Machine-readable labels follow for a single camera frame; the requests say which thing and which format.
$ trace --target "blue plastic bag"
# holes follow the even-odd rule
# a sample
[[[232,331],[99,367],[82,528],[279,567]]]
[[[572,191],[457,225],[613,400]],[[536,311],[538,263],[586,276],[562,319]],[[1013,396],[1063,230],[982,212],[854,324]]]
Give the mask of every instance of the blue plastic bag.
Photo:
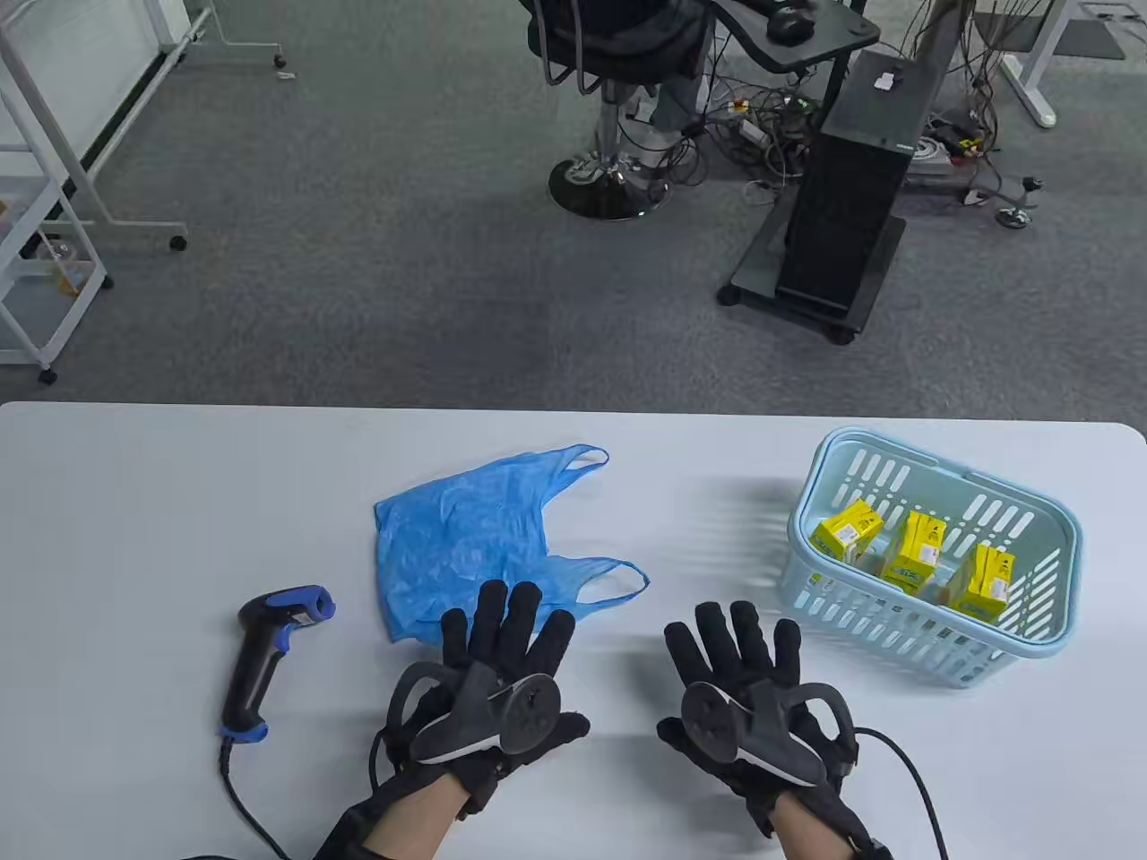
[[[604,460],[572,466],[594,452]],[[649,578],[630,562],[552,556],[546,545],[543,508],[607,462],[609,454],[592,445],[518,454],[375,505],[379,600],[391,640],[413,636],[440,646],[443,612],[461,607],[473,619],[487,579],[510,588],[535,583],[543,594],[539,628],[556,609],[580,619],[643,592]],[[583,586],[617,568],[637,571],[642,586],[621,597],[578,602]]]

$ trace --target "gray carpet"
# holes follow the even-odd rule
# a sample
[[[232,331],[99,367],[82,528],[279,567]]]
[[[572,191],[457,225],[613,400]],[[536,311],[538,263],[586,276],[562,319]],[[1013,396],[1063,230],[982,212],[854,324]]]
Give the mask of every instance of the gray carpet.
[[[188,61],[101,175],[124,216],[192,224],[184,255],[102,252],[100,295],[42,389],[0,399],[807,413],[1147,428],[1147,76],[1056,58],[1036,128],[1006,84],[998,163],[1044,178],[1030,229],[913,205],[850,347],[715,289],[763,219],[726,173],[655,216],[583,222],[549,167],[595,102],[545,86],[515,0],[244,0],[237,37],[298,79]],[[874,0],[888,38],[915,3]]]

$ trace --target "hand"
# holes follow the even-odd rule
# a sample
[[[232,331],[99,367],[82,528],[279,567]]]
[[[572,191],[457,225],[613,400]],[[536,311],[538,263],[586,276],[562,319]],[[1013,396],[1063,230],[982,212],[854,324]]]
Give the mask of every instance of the hand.
[[[696,608],[697,633],[709,655],[708,663],[685,624],[674,621],[665,627],[665,644],[686,687],[695,681],[707,681],[751,710],[749,687],[757,681],[767,679],[783,688],[801,683],[801,628],[795,621],[783,618],[777,623],[773,630],[774,663],[768,646],[765,644],[756,608],[747,601],[738,601],[729,607],[729,615],[736,636],[735,644],[717,603],[702,603]],[[838,795],[841,782],[855,757],[838,740],[830,741],[825,735],[817,718],[804,704],[793,710],[789,730],[807,743],[825,761],[828,788]],[[657,736],[702,771],[724,782],[735,795],[743,797],[749,814],[760,831],[766,836],[772,834],[768,816],[777,798],[795,789],[794,783],[743,759],[731,764],[715,761],[689,740],[679,718],[658,722]]]
[[[530,646],[541,592],[532,583],[518,584],[509,595],[509,611],[506,612],[506,584],[500,580],[482,586],[469,642],[467,618],[461,609],[451,609],[442,617],[443,663],[462,671],[475,662],[484,663],[494,670],[502,683],[513,683],[537,672],[553,677],[574,635],[574,616],[563,610],[554,612]],[[448,688],[436,686],[423,694],[399,730],[380,733],[396,775],[426,767],[411,759],[411,742],[427,725],[450,713],[452,699]],[[590,721],[582,714],[562,713],[546,740],[526,752],[512,756],[491,748],[445,763],[443,767],[457,776],[470,795],[459,818],[481,812],[498,782],[518,767],[537,761],[555,746],[584,737],[588,730]],[[372,788],[377,789],[373,755],[370,763]]]

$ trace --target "black pc case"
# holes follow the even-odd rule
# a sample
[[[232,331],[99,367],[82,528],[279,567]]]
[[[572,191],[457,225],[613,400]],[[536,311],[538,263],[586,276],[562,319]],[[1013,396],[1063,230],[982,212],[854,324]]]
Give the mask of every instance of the black pc case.
[[[884,75],[892,76],[891,89],[875,86]],[[936,76],[927,65],[868,50],[857,55],[810,148],[786,234],[779,300],[844,322],[856,315],[850,311],[866,274],[877,267],[882,280],[904,228],[891,217],[892,203],[935,89]],[[888,259],[874,259],[883,252]],[[872,294],[867,307],[856,308],[863,318]]]

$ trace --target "yellow medicine box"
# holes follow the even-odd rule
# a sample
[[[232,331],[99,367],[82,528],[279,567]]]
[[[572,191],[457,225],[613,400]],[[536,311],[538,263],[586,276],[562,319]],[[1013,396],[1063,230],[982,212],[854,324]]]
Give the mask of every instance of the yellow medicine box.
[[[883,529],[880,514],[858,499],[843,513],[818,525],[812,544],[830,558],[855,564]]]
[[[1014,555],[981,544],[952,576],[944,602],[957,612],[996,624],[1007,609],[1014,571]]]
[[[904,531],[889,547],[880,578],[918,596],[936,573],[945,529],[943,519],[910,511]]]

